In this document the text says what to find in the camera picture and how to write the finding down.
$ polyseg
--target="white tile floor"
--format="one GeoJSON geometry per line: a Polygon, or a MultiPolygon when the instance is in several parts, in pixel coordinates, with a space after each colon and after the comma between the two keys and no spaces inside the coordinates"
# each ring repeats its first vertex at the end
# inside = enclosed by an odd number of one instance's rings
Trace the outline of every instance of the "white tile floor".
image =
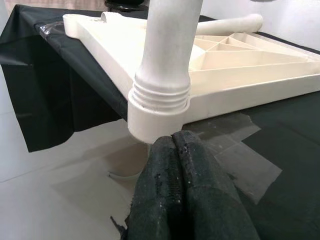
{"type": "Polygon", "coordinates": [[[147,149],[119,120],[28,153],[0,68],[0,156],[1,240],[117,240],[135,180],[107,172],[138,172],[147,149]]]}

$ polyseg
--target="table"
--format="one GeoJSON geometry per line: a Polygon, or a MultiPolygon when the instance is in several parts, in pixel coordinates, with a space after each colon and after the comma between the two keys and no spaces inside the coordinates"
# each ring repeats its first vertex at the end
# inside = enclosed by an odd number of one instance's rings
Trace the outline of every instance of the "table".
{"type": "MultiPolygon", "coordinates": [[[[0,37],[0,63],[29,151],[127,118],[126,99],[84,46],[64,34],[67,13],[101,14],[18,5],[0,37]]],[[[184,126],[230,175],[263,240],[320,238],[319,103],[315,92],[184,126]]]]}

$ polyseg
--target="white pipe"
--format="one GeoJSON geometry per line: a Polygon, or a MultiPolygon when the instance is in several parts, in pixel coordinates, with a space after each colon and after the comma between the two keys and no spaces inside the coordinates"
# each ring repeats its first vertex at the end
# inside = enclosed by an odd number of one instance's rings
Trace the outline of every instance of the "white pipe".
{"type": "MultiPolygon", "coordinates": [[[[147,20],[122,16],[115,12],[103,12],[101,20],[110,24],[122,24],[147,28],[147,20]]],[[[245,17],[204,21],[197,25],[196,35],[230,35],[232,33],[255,33],[263,24],[263,17],[259,14],[250,14],[245,17]]]]}
{"type": "Polygon", "coordinates": [[[145,143],[182,128],[202,2],[150,1],[143,58],[128,96],[128,128],[145,143]]]}

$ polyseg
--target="black chair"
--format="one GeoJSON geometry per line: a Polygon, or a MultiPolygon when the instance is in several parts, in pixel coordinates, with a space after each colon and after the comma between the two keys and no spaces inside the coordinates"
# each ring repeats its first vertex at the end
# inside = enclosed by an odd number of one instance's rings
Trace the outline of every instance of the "black chair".
{"type": "Polygon", "coordinates": [[[147,11],[148,7],[142,5],[144,0],[105,0],[104,5],[109,12],[147,11]]]}

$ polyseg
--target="white wall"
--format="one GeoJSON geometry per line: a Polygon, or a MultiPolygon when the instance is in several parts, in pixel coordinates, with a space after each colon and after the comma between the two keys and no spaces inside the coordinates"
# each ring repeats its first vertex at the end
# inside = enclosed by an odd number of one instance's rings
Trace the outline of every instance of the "white wall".
{"type": "Polygon", "coordinates": [[[320,0],[203,0],[201,14],[214,19],[263,16],[260,30],[320,50],[320,0]]]}
{"type": "Polygon", "coordinates": [[[8,14],[5,7],[5,0],[0,0],[0,34],[4,29],[6,22],[8,20],[8,14]]]}

